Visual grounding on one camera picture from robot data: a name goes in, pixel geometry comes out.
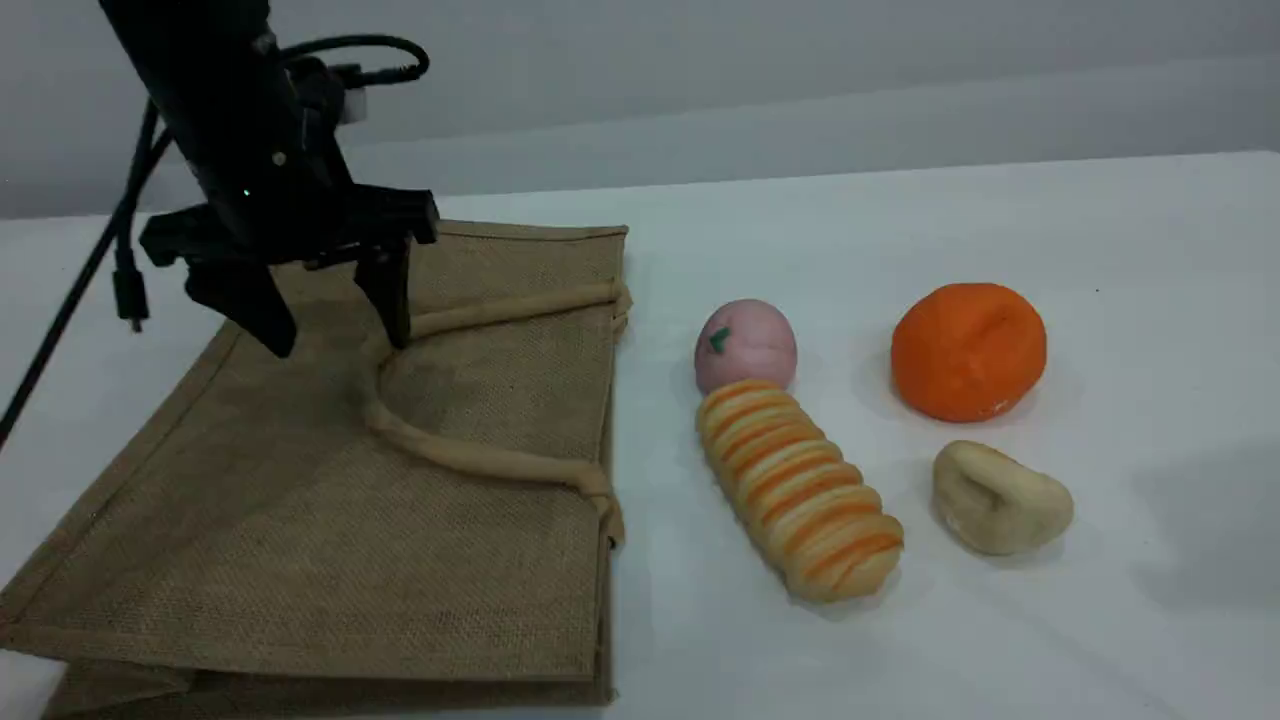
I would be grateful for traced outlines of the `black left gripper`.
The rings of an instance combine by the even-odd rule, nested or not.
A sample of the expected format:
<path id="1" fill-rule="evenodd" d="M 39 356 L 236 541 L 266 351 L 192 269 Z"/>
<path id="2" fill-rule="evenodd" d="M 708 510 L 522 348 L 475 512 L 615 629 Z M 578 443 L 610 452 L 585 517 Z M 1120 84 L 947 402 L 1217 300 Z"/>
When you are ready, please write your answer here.
<path id="1" fill-rule="evenodd" d="M 332 266 L 356 260 L 355 283 L 393 348 L 410 342 L 410 242 L 433 243 L 440 213 L 429 190 L 355 181 L 335 126 L 307 126 L 301 170 L 210 186 L 205 201 L 152 217 L 138 243 L 155 266 L 188 261 L 186 292 L 276 357 L 289 357 L 297 325 L 266 265 Z"/>

